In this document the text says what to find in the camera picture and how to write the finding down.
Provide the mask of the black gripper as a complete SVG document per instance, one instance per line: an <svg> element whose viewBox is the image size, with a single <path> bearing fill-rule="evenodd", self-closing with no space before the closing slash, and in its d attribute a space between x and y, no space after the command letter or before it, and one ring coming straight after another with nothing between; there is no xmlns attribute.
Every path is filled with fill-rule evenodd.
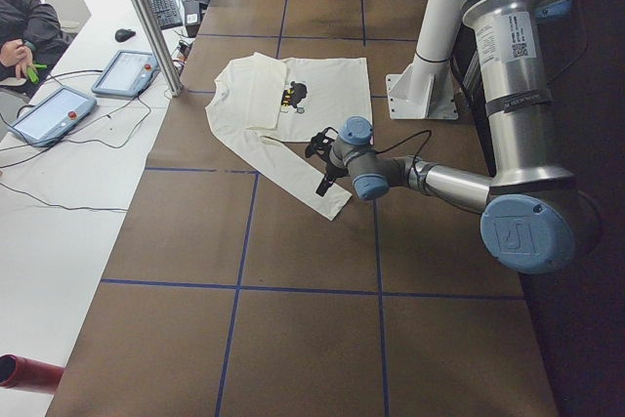
<svg viewBox="0 0 625 417"><path fill-rule="evenodd" d="M315 190L317 195L325 195L326 192L333 186L333 181L336 180L334 166L330 159L330 150L332 149L335 140L328 136L328 132L330 130L334 131L334 128L326 127L322 131L318 132L311 138L305 148L306 158L311 158L316 155L325 163L324 177Z"/></svg>

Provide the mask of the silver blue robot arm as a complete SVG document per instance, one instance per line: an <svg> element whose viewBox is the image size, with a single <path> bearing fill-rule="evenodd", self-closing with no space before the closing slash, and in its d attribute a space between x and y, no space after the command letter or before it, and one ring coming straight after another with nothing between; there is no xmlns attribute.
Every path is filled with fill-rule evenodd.
<svg viewBox="0 0 625 417"><path fill-rule="evenodd" d="M371 124L352 117L336 137L314 136L307 156L326 165L324 195L351 177L371 200L407 187L480 215L490 254L527 274L557 271L591 251L600 214L562 167L555 147L552 94L544 71L538 24L563 18L573 0L429 0L412 63L387 78L394 119L439 118L451 101L449 61L461 26L476 37L485 114L496 166L493 177L422 160L385 158L371 144Z"/></svg>

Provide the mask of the person's hand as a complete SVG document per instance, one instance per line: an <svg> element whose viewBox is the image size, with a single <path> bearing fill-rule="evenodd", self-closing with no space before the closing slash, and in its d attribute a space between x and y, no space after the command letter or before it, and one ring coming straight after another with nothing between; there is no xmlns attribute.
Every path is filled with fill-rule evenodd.
<svg viewBox="0 0 625 417"><path fill-rule="evenodd" d="M1 64L12 67L17 78L25 78L28 69L33 66L33 53L19 39L5 42L1 46Z"/></svg>

